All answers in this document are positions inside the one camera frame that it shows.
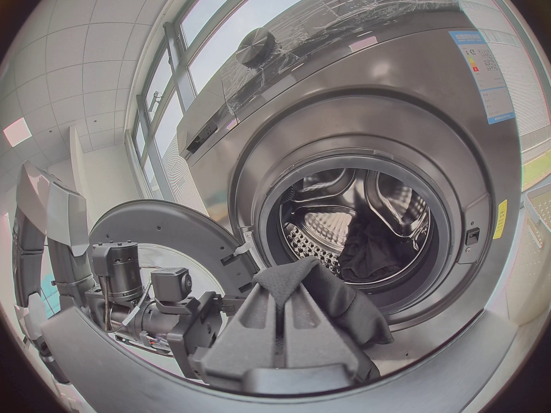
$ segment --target black cloth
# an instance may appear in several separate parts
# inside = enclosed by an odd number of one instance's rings
[[[357,282],[394,274],[413,258],[412,249],[410,243],[400,242],[378,217],[371,220],[354,218],[338,258],[342,277]]]
[[[285,302],[302,282],[320,309],[356,344],[393,341],[389,325],[367,295],[338,279],[315,257],[265,269],[253,281],[274,297],[280,326]]]

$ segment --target window frame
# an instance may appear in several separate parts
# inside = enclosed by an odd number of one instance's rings
[[[173,61],[172,56],[173,54],[178,54],[178,56],[175,58],[175,61],[177,62],[178,67],[182,66],[185,69],[186,77],[188,78],[189,85],[191,86],[191,92],[192,92],[191,96],[193,97],[193,99],[195,99],[197,97],[197,89],[195,87],[195,83],[189,71],[189,65],[197,56],[197,54],[203,49],[203,46],[218,31],[218,29],[247,1],[249,0],[227,0],[226,2],[224,2],[217,9],[217,11],[209,18],[209,20],[206,22],[203,28],[201,28],[199,33],[197,33],[197,35],[189,45],[187,45],[185,32],[183,30],[183,20],[185,17],[189,15],[189,12],[195,6],[198,0],[188,0],[187,3],[182,7],[182,9],[176,15],[174,19],[174,23],[172,24],[172,27],[173,27],[172,35],[173,36],[175,35],[175,38],[167,36],[168,30],[165,24],[165,37],[162,39],[162,41],[158,46],[157,51],[155,52],[155,57],[146,75],[144,84],[142,86],[142,90],[137,95],[137,99],[141,98],[141,101],[137,103],[138,108],[135,115],[134,127],[132,129],[132,135],[131,135],[132,144],[134,145],[134,150],[138,155],[141,175],[143,176],[143,180],[145,181],[145,184],[149,189],[149,194],[151,197],[153,197],[152,191],[149,185],[149,181],[147,180],[147,175],[145,174],[145,162],[148,158],[152,165],[153,172],[157,180],[157,183],[160,187],[163,198],[165,200],[174,200],[174,191],[172,191],[172,188],[168,183],[167,172],[164,167],[164,164],[162,163],[162,158],[160,157],[159,149],[157,148],[156,141],[155,141],[155,134],[159,129],[162,118],[166,112],[168,103],[171,97],[173,96],[173,94],[175,94],[175,92],[178,92],[179,102],[180,102],[180,107],[182,108],[182,112],[184,114],[186,112],[185,106],[183,105],[183,101],[180,97],[180,92],[182,88],[178,86],[179,84],[177,80],[178,73],[175,70],[176,63],[172,62]],[[169,51],[169,63],[171,64],[172,76],[167,82],[167,85],[162,93],[162,97],[159,101],[159,105],[157,106],[157,109],[155,110],[155,113],[153,114],[153,117],[152,117],[150,112],[148,111],[147,106],[145,106],[144,108],[144,104],[146,103],[144,102],[144,100],[146,100],[147,98],[147,93],[153,81],[155,72],[157,71],[160,60],[164,55],[165,50],[167,49]],[[139,117],[140,110],[143,111],[142,115],[145,120],[140,119]],[[142,132],[144,135],[144,141],[145,141],[144,151],[141,155],[138,152],[138,146],[136,141],[136,135],[138,133],[139,123],[141,123],[141,129],[142,129]]]

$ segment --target window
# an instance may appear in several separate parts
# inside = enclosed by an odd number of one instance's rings
[[[40,282],[41,298],[46,305],[46,318],[53,317],[59,312],[59,291],[56,286],[52,285],[54,280],[52,274],[48,274]]]
[[[153,167],[151,166],[151,162],[149,161],[149,156],[145,160],[145,165],[144,165],[143,168],[145,170],[145,177],[147,178],[147,181],[149,183],[149,187],[151,187],[151,192],[153,193],[153,198],[162,200],[161,190],[159,188],[159,184],[157,183],[155,173],[153,172]]]
[[[183,32],[186,35],[187,44],[191,44],[210,17],[227,0],[198,0],[189,14],[182,21]]]
[[[248,0],[216,31],[189,66],[197,93],[237,50],[250,31],[301,0]]]
[[[155,132],[155,141],[161,159],[164,159],[167,148],[169,148],[170,142],[176,136],[176,127],[182,119],[183,113],[180,107],[180,101],[176,95],[176,91],[172,93],[172,97],[166,107],[165,112],[162,115],[159,127]]]
[[[136,130],[136,145],[138,146],[138,156],[141,159],[141,156],[143,155],[143,149],[145,147],[145,140],[143,139],[141,124],[138,124],[138,129]]]
[[[162,54],[161,61],[155,69],[155,74],[149,84],[147,91],[147,96],[145,97],[145,105],[149,111],[149,117],[153,118],[157,107],[159,106],[159,101],[161,100],[162,94],[166,89],[170,78],[172,77],[172,70],[170,69],[169,64],[169,51],[165,49],[165,52]]]

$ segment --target yellow warning sticker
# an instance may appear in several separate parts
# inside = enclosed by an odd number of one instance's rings
[[[500,238],[505,227],[505,218],[507,217],[507,199],[499,204],[498,208],[498,224],[495,227],[494,239]]]

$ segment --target energy label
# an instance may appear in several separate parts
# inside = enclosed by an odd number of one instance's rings
[[[477,83],[489,124],[515,117],[511,96],[494,55],[478,31],[450,31]]]

